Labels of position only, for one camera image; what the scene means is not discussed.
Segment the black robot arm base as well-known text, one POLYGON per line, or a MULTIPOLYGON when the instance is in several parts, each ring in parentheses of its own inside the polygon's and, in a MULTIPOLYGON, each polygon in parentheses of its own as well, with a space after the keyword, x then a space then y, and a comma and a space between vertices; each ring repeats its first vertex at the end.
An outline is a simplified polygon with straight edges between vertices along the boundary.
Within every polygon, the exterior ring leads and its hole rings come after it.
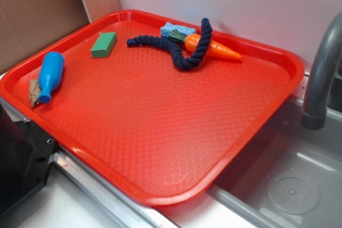
POLYGON ((34 121, 1 107, 1 217, 45 187, 57 142, 34 121))

